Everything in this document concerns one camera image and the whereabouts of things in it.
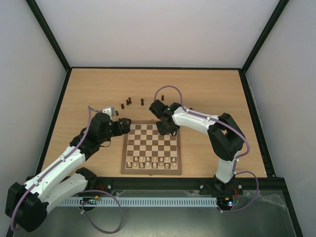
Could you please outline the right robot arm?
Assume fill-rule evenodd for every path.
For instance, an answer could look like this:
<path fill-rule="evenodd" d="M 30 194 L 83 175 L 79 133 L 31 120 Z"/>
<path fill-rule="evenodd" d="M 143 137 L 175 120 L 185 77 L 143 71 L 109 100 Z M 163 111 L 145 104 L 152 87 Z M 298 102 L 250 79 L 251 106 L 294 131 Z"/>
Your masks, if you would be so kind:
<path fill-rule="evenodd" d="M 165 105 L 155 100 L 149 110 L 159 119 L 156 122 L 160 135 L 176 135 L 185 126 L 209 137 L 214 153 L 219 158 L 218 168 L 213 178 L 213 188 L 227 193 L 233 187 L 235 169 L 240 151 L 247 145 L 242 133 L 231 115 L 211 116 L 190 110 L 179 103 Z"/>

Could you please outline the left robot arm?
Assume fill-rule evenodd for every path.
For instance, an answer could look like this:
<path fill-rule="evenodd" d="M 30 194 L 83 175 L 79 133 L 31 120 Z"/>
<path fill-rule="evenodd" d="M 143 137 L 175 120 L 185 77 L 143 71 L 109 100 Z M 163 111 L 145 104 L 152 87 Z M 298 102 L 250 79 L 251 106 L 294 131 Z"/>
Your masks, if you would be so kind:
<path fill-rule="evenodd" d="M 96 177 L 93 172 L 81 168 L 68 180 L 65 177 L 98 152 L 103 143 L 128 134 L 130 126 L 131 119 L 113 121 L 111 114 L 105 112 L 89 116 L 87 126 L 51 165 L 24 184 L 15 182 L 10 186 L 5 206 L 5 214 L 11 218 L 10 229 L 15 232 L 20 226 L 32 232 L 56 205 L 84 192 L 87 186 L 93 184 Z"/>

